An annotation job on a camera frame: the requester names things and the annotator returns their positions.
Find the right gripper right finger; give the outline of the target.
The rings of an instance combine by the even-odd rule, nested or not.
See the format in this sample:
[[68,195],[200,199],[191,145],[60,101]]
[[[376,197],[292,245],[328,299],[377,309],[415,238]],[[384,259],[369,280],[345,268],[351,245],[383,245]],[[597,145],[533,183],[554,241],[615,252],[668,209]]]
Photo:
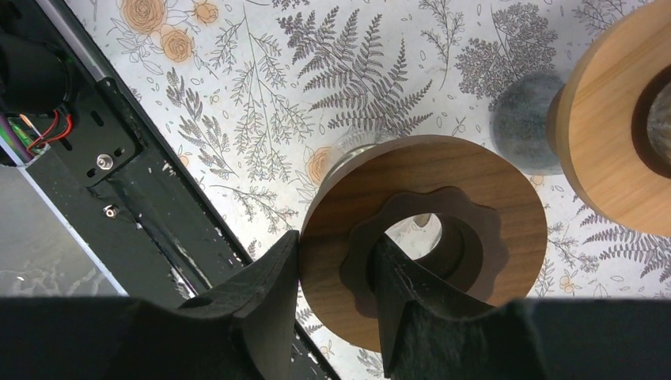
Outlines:
[[449,285],[390,238],[372,251],[391,379],[667,379],[670,303],[523,298],[500,307]]

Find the light wooden ring holder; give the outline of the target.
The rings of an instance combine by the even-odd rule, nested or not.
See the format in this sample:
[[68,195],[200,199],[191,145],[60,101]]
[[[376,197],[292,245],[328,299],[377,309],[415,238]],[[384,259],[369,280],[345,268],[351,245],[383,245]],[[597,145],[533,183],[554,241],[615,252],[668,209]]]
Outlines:
[[555,152],[582,201],[607,219],[670,234],[670,164],[648,117],[670,84],[670,4],[579,1],[571,11],[589,46],[555,111]]

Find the small glass beaker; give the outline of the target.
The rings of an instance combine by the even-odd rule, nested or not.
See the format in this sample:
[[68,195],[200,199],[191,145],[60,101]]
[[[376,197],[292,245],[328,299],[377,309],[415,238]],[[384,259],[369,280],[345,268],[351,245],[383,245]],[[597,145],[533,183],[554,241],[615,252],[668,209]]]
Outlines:
[[[334,142],[324,159],[322,183],[364,151],[395,138],[387,131],[348,131]],[[391,225],[385,234],[411,259],[418,260],[436,248],[442,237],[442,225],[436,214],[412,215]]]

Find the dark wooden ring holder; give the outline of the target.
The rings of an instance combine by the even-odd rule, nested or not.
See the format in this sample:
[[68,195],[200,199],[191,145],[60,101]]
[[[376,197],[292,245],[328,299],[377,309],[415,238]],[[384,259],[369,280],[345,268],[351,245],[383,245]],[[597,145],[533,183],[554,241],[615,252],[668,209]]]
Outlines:
[[530,292],[548,233],[527,178],[464,139],[397,139],[336,166],[302,227],[301,287],[337,336],[380,349],[383,307],[373,292],[373,247],[389,227],[421,214],[437,216],[442,228],[438,244],[417,263],[430,279],[430,299],[471,317]]

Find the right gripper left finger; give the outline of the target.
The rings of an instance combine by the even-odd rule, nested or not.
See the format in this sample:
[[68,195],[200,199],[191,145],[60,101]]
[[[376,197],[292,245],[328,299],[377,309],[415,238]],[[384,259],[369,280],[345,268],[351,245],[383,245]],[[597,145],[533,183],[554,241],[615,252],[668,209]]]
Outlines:
[[287,379],[298,242],[175,309],[132,297],[1,300],[4,379]]

